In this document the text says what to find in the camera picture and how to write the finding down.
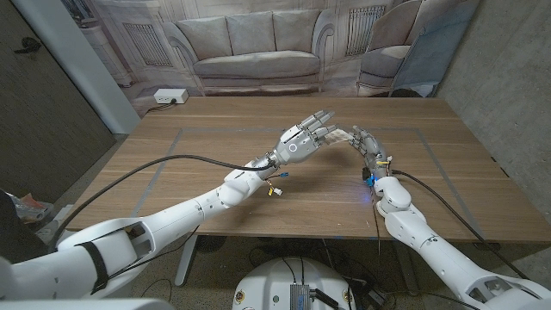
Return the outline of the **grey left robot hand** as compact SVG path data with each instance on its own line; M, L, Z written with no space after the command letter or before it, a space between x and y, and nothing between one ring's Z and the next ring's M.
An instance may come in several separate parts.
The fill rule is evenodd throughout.
M334 111L320 110L304 121L287 129L272 151L248 163L251 168L270 166L279 168L307 160L325 142L326 136L337 129L336 125L324 124L334 116Z

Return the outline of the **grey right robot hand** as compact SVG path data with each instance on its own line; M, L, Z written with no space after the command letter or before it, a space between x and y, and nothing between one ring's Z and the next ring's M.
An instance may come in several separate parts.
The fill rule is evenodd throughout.
M353 126L351 135L350 144L363 155L362 180L367 181L371 177L374 180L389 177L391 175L390 160L384 146L377 138L366 129L356 125Z

